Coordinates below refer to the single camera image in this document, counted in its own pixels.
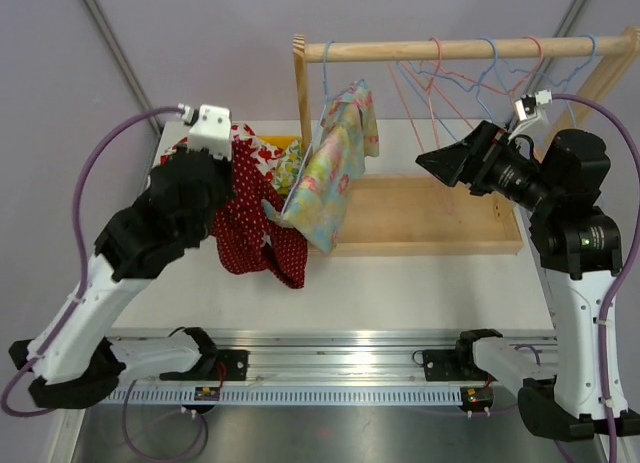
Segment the pink wire hanger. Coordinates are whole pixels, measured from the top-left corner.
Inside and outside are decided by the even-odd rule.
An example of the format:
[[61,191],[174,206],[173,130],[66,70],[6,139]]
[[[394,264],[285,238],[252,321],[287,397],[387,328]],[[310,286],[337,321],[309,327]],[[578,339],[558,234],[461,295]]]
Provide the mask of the pink wire hanger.
[[[529,69],[511,67],[507,59],[500,56],[497,48],[497,43],[495,40],[489,37],[480,38],[481,41],[486,42],[491,47],[493,51],[493,60],[490,63],[490,65],[481,72],[479,78],[472,85],[472,87],[475,89],[475,99],[477,103],[485,110],[487,114],[489,114],[490,111],[488,109],[488,106],[481,99],[480,93],[483,88],[486,88],[486,85],[484,84],[484,79],[486,78],[486,76],[489,74],[490,71],[494,73],[496,80],[498,81],[498,84],[499,84],[499,88],[492,89],[492,92],[497,93],[499,95],[514,98],[516,96],[517,91],[520,89],[520,87],[524,83],[528,82],[542,66],[542,63],[544,60],[544,51],[539,38],[533,35],[526,35],[526,36],[523,36],[523,39],[530,40],[531,42],[533,42],[538,50],[537,61]],[[522,74],[522,77],[516,83],[514,83],[511,87],[507,87],[502,79],[501,73],[497,70],[498,63],[503,63],[509,73]]]
[[448,129],[446,125],[443,124],[443,120],[437,115],[435,111],[435,105],[432,98],[432,92],[434,90],[434,79],[433,75],[429,76],[425,81],[423,81],[418,73],[411,69],[411,65],[409,63],[395,61],[394,63],[387,64],[389,74],[394,84],[394,88],[397,92],[397,96],[400,99],[402,108],[404,109],[405,116],[410,124],[410,127],[413,131],[415,140],[417,142],[418,148],[422,153],[426,152],[425,144],[423,142],[420,131],[418,130],[416,120],[414,119],[413,113],[410,109],[410,105],[405,96],[404,90],[401,87],[399,82],[399,77],[402,77],[405,83],[412,89],[413,93],[419,98],[419,100],[426,106],[428,109],[429,122],[431,124],[431,129],[433,133],[433,141],[436,149],[441,149],[441,138],[439,130],[437,126],[442,126],[445,130]]

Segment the blue wire hanger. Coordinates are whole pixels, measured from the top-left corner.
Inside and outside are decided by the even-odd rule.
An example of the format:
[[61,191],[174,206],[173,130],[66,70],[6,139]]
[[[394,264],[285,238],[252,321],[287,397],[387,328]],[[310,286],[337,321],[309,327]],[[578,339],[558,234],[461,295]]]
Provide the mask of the blue wire hanger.
[[437,37],[431,37],[429,42],[433,42],[437,48],[437,58],[435,60],[421,60],[417,65],[412,62],[397,62],[389,71],[393,78],[399,75],[410,87],[418,99],[426,106],[429,122],[431,123],[432,134],[436,148],[441,147],[439,130],[442,129],[448,136],[454,138],[453,131],[449,128],[444,119],[437,113],[434,103],[434,95],[440,98],[468,128],[472,128],[470,120],[462,113],[458,106],[451,100],[439,85],[440,81],[452,83],[464,94],[474,97],[475,102],[483,110],[490,121],[494,121],[492,110],[484,102],[481,96],[483,89],[488,89],[484,84],[484,79],[491,72],[497,59],[480,73],[480,76],[473,78],[463,73],[449,70],[444,64],[443,42]]
[[598,37],[590,33],[583,34],[583,37],[588,38],[592,43],[592,49],[591,49],[590,55],[583,62],[576,65],[564,78],[562,78],[557,82],[555,82],[547,74],[544,74],[543,77],[547,81],[547,83],[543,86],[544,89],[553,89],[553,90],[558,90],[561,93],[567,93],[568,90],[570,89],[571,82],[573,81],[573,79],[584,68],[588,67],[591,64],[599,48]]
[[285,226],[339,225],[365,159],[379,155],[371,89],[358,79],[332,93],[328,64],[322,62],[324,103],[304,150],[302,169],[279,219]]

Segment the pastel floral garment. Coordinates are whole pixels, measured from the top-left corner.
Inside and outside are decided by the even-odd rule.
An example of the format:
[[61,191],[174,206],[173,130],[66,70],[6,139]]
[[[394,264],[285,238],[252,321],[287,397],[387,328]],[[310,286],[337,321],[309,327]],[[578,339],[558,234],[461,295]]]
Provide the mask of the pastel floral garment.
[[364,80],[330,102],[320,123],[320,142],[278,210],[267,201],[269,220],[300,232],[316,249],[338,244],[351,190],[366,171],[365,159],[379,155],[373,94]]

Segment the lemon print skirt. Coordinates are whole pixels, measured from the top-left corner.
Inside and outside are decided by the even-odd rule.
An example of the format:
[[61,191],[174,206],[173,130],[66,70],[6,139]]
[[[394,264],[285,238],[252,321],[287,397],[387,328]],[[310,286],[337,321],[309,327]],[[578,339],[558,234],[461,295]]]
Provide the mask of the lemon print skirt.
[[292,140],[276,158],[270,183],[278,194],[287,196],[302,167],[303,148],[298,139]]

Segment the red poppy print garment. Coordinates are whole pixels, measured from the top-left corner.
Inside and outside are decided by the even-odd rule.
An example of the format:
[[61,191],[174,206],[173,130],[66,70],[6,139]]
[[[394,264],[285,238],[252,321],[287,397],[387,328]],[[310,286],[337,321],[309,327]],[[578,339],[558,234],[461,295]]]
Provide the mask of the red poppy print garment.
[[209,172],[218,179],[245,181],[257,178],[270,183],[271,171],[283,149],[270,145],[259,136],[247,123],[232,123],[230,162],[215,160],[204,152],[179,148],[178,144],[186,139],[184,136],[162,153],[159,164],[169,164],[181,171],[194,170],[198,174]]

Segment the red polka dot garment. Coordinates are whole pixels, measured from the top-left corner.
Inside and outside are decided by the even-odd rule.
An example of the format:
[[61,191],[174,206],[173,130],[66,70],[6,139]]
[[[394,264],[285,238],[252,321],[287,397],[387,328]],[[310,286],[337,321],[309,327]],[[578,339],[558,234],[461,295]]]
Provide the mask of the red polka dot garment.
[[291,289],[305,284],[307,240],[294,228],[269,219],[264,203],[279,210],[284,203],[252,156],[253,141],[232,143],[235,197],[216,213],[210,234],[216,239],[222,266],[234,275],[270,271]]

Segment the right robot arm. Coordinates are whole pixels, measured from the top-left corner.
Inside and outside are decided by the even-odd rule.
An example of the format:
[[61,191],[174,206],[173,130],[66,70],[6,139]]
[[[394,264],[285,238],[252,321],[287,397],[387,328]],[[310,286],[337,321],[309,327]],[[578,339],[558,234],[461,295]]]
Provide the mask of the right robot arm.
[[621,235],[597,205],[611,166],[605,142],[564,129],[542,160],[524,156],[518,144],[517,136],[485,121],[417,163],[449,187],[497,193],[529,212],[530,238],[550,286],[557,366],[543,369],[499,332],[483,329],[460,335],[455,370],[466,379],[485,372],[501,383],[535,436],[563,442],[635,436],[639,416],[618,380],[611,294],[623,274]]

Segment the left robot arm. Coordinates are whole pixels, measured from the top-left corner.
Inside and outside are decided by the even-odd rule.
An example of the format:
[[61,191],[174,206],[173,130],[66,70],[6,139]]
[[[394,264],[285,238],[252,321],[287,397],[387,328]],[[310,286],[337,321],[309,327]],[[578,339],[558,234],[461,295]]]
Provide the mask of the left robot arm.
[[213,375],[218,349],[200,327],[129,343],[107,333],[169,264],[200,246],[216,211],[233,195],[230,159],[205,149],[180,147],[151,170],[147,188],[97,237],[76,290],[56,318],[37,338],[9,348],[16,369],[34,375],[28,393],[35,415],[89,408],[138,379]]

